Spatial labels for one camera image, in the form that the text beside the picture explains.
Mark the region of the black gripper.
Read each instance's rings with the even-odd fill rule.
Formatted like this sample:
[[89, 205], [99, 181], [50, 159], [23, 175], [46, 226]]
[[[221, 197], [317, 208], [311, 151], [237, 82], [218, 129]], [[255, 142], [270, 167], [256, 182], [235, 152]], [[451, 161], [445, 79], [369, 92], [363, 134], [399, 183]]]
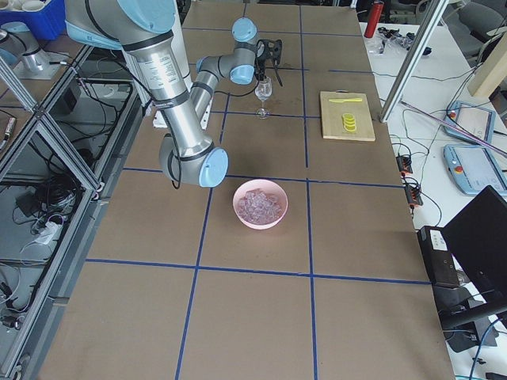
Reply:
[[254, 64], [254, 75], [258, 82], [265, 80], [265, 47], [259, 47]]

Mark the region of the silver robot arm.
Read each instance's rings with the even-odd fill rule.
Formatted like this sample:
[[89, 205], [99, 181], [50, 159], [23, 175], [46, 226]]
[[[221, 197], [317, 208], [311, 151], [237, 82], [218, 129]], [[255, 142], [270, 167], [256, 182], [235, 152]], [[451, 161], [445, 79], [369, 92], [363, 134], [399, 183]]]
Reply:
[[98, 48], [133, 57], [147, 93], [169, 129], [159, 161], [175, 183], [218, 186], [227, 174], [227, 152], [204, 133], [201, 120], [223, 78], [248, 85], [257, 58], [257, 27], [246, 17], [232, 27], [230, 55], [204, 57], [191, 82], [181, 24], [174, 1], [67, 1], [67, 34]]

